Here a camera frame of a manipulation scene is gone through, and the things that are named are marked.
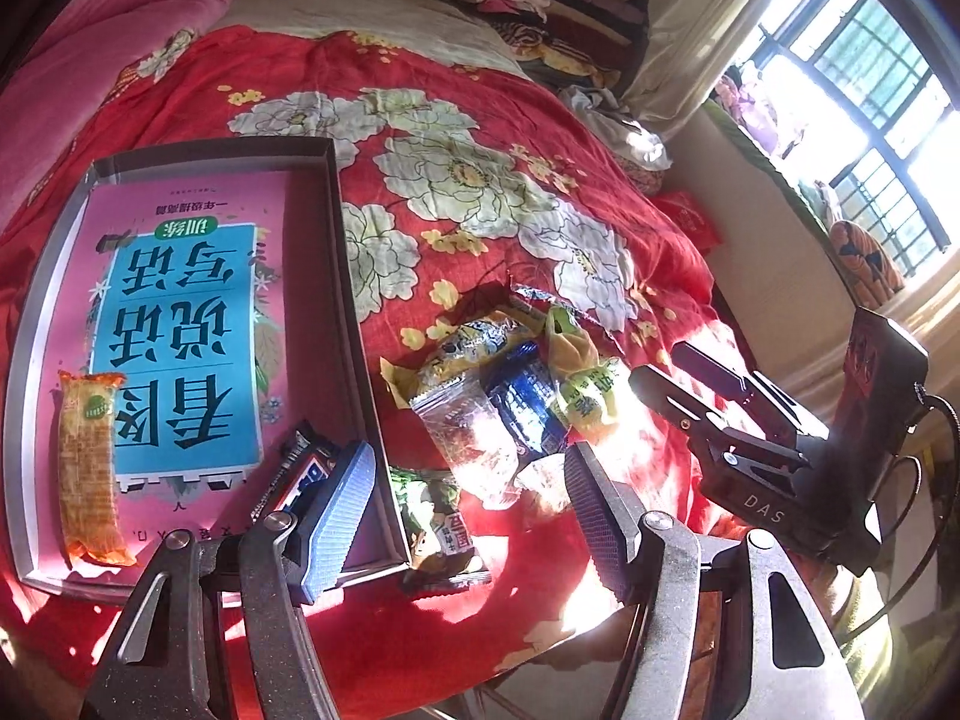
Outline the blue white wafer bar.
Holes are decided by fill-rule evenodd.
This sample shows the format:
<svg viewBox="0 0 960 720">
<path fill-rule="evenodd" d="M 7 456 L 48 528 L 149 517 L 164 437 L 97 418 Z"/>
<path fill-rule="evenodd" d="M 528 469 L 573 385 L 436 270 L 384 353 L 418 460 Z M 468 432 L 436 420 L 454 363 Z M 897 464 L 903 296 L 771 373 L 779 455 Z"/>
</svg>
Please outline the blue white wafer bar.
<svg viewBox="0 0 960 720">
<path fill-rule="evenodd" d="M 318 433 L 309 421 L 298 422 L 281 443 L 280 466 L 252 507 L 251 522 L 288 509 L 304 489 L 325 481 L 331 476 L 338 452 L 338 445 Z"/>
</svg>

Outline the green milk stick snack packet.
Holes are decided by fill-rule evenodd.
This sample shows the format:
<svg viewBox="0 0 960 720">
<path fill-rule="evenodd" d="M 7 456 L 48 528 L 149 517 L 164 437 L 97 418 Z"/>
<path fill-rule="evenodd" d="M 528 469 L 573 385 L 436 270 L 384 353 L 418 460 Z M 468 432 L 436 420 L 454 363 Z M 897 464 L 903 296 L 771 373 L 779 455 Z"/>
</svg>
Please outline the green milk stick snack packet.
<svg viewBox="0 0 960 720">
<path fill-rule="evenodd" d="M 630 369 L 615 358 L 574 372 L 558 385 L 560 418 L 590 444 L 602 444 L 635 411 L 629 377 Z"/>
</svg>

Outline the black green pea snack packet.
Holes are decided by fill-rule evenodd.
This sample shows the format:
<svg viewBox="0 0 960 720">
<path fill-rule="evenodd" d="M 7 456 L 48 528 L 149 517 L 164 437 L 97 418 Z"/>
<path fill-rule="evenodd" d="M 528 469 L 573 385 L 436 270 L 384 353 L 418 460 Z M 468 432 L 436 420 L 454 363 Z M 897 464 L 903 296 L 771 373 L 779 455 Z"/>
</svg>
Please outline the black green pea snack packet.
<svg viewBox="0 0 960 720">
<path fill-rule="evenodd" d="M 487 564 L 460 513 L 454 476 L 404 468 L 391 468 L 389 475 L 410 553 L 410 567 L 400 580 L 405 595 L 455 595 L 490 582 Z"/>
</svg>

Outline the clear meat floss cake packet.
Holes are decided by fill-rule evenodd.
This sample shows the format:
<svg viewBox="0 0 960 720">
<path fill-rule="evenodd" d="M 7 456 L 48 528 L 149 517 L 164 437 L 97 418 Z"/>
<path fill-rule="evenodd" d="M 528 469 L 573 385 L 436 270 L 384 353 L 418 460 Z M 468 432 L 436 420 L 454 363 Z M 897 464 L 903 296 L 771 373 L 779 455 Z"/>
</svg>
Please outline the clear meat floss cake packet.
<svg viewBox="0 0 960 720">
<path fill-rule="evenodd" d="M 557 379 L 589 371 L 599 364 L 599 351 L 589 333 L 562 305 L 552 305 L 545 319 L 547 364 Z"/>
</svg>

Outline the clear round pastry packet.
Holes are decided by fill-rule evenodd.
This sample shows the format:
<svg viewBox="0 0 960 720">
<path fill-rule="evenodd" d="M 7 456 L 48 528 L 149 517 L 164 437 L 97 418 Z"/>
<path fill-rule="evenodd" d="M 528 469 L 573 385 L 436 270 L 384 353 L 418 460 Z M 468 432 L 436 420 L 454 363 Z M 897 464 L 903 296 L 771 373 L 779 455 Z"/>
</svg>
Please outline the clear round pastry packet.
<svg viewBox="0 0 960 720">
<path fill-rule="evenodd" d="M 489 511 L 505 511 L 519 499 L 516 444 L 483 392 L 477 371 L 462 372 L 416 395 L 410 408 L 464 493 Z"/>
</svg>

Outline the yellow candy packet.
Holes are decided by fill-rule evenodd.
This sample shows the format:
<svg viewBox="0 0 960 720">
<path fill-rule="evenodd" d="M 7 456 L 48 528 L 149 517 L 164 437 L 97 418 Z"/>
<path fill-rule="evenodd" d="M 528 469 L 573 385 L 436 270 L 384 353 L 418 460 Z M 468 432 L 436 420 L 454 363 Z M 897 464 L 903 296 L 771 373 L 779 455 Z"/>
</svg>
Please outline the yellow candy packet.
<svg viewBox="0 0 960 720">
<path fill-rule="evenodd" d="M 441 383 L 477 371 L 519 344 L 534 340 L 542 325 L 521 319 L 511 310 L 494 309 L 457 327 L 441 322 L 431 326 L 431 330 L 438 328 L 446 328 L 448 333 L 436 340 L 433 351 L 416 369 L 386 358 L 379 360 L 379 375 L 399 410 L 408 410 L 410 401 Z"/>
</svg>

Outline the orange long cracker packet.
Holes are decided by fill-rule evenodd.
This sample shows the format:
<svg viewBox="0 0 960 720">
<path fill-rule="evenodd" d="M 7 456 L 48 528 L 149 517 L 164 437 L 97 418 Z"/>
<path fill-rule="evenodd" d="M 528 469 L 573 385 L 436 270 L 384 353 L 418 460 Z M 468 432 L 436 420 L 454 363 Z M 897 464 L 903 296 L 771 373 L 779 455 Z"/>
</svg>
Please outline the orange long cracker packet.
<svg viewBox="0 0 960 720">
<path fill-rule="evenodd" d="M 70 561 L 132 567 L 121 534 L 114 470 L 116 397 L 124 374 L 59 372 L 57 491 L 60 528 Z"/>
</svg>

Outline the red candy packet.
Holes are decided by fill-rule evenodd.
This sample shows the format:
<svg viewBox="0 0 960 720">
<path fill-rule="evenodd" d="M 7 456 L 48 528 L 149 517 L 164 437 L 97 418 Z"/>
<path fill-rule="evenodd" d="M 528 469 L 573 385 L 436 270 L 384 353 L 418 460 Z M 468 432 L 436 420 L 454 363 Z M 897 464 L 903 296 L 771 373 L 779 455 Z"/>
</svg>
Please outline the red candy packet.
<svg viewBox="0 0 960 720">
<path fill-rule="evenodd" d="M 563 307 L 563 309 L 571 312 L 571 315 L 581 327 L 594 327 L 599 328 L 599 330 L 604 328 L 601 322 L 591 317 L 585 310 L 576 307 L 573 302 L 558 298 L 556 294 L 549 293 L 545 289 L 535 288 L 530 284 L 513 281 L 509 285 L 509 300 L 512 305 L 525 310 L 531 316 L 544 316 L 552 307 Z"/>
</svg>

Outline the orange patterned cushion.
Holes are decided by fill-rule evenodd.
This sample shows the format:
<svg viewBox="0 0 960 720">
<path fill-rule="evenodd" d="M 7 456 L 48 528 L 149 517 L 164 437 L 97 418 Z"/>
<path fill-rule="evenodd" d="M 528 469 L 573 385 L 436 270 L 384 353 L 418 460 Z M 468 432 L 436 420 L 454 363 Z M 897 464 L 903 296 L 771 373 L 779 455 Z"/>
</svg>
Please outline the orange patterned cushion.
<svg viewBox="0 0 960 720">
<path fill-rule="evenodd" d="M 905 288 L 889 254 L 864 227 L 837 221 L 830 227 L 830 242 L 850 275 L 857 302 L 867 309 L 880 309 Z"/>
</svg>

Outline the red plastic bag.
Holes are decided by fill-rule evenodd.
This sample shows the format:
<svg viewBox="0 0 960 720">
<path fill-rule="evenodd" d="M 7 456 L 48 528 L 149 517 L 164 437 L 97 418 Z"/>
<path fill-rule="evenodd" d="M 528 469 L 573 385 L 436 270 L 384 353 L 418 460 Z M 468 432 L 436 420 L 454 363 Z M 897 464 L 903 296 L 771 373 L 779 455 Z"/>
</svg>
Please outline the red plastic bag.
<svg viewBox="0 0 960 720">
<path fill-rule="evenodd" d="M 669 190 L 652 197 L 651 202 L 685 232 L 686 237 L 693 242 L 701 255 L 708 255 L 722 244 L 721 234 L 692 193 L 685 190 Z"/>
</svg>

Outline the pink and blue book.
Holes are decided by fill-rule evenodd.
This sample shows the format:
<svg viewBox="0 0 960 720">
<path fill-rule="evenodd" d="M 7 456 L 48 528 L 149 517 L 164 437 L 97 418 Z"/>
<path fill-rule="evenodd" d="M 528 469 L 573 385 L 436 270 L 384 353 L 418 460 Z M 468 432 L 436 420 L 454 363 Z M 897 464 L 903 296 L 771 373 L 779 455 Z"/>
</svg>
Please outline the pink and blue book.
<svg viewBox="0 0 960 720">
<path fill-rule="evenodd" d="M 124 374 L 114 470 L 121 534 L 137 564 L 57 551 L 68 572 L 132 571 L 172 528 L 229 532 L 228 500 L 285 415 L 281 243 L 291 172 L 99 185 L 70 249 L 44 356 L 59 372 Z"/>
</svg>

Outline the window with metal bars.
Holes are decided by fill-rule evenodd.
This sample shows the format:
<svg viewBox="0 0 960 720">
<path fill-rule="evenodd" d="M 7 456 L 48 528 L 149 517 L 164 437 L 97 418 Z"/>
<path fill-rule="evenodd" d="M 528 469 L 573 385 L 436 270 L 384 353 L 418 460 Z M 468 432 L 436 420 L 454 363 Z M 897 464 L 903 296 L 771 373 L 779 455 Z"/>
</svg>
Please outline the window with metal bars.
<svg viewBox="0 0 960 720">
<path fill-rule="evenodd" d="M 770 0 L 737 49 L 743 123 L 823 182 L 905 277 L 958 245 L 958 109 L 880 0 Z"/>
</svg>

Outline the white grey cloth bundle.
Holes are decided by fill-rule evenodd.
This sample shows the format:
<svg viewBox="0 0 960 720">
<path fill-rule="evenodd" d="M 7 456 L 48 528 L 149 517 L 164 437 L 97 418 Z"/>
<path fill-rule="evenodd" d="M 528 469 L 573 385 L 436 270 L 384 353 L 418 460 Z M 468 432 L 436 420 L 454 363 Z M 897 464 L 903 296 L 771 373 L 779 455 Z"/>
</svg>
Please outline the white grey cloth bundle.
<svg viewBox="0 0 960 720">
<path fill-rule="evenodd" d="M 567 86 L 558 99 L 615 156 L 647 171 L 667 171 L 672 166 L 661 137 L 623 112 L 608 89 Z"/>
</svg>

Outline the beige curtain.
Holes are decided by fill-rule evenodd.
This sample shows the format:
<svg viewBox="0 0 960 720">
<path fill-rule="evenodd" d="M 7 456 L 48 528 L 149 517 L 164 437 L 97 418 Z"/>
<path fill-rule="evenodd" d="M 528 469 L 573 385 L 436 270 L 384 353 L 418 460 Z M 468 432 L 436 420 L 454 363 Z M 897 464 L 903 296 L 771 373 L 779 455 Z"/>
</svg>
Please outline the beige curtain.
<svg viewBox="0 0 960 720">
<path fill-rule="evenodd" d="M 647 48 L 620 101 L 664 140 L 706 101 L 771 0 L 649 0 Z"/>
</svg>

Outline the pile of folded clothes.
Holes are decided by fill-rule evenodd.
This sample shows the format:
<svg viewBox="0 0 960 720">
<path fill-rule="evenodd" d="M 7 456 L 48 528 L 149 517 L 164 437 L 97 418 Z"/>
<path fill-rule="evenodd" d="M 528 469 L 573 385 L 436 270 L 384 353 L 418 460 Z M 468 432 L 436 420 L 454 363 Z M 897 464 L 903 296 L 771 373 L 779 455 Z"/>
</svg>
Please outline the pile of folded clothes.
<svg viewBox="0 0 960 720">
<path fill-rule="evenodd" d="M 455 0 L 488 23 L 527 75 L 551 89 L 615 91 L 647 49 L 646 0 Z"/>
</svg>

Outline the pink plush blanket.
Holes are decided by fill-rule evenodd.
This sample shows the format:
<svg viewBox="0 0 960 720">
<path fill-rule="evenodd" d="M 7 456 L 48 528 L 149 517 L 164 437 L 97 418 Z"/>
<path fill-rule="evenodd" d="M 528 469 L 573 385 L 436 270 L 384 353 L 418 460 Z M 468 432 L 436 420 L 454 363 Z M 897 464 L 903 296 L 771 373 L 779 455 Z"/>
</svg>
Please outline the pink plush blanket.
<svg viewBox="0 0 960 720">
<path fill-rule="evenodd" d="M 71 0 L 2 91 L 2 220 L 104 103 L 124 68 L 187 29 L 202 34 L 231 0 Z"/>
</svg>

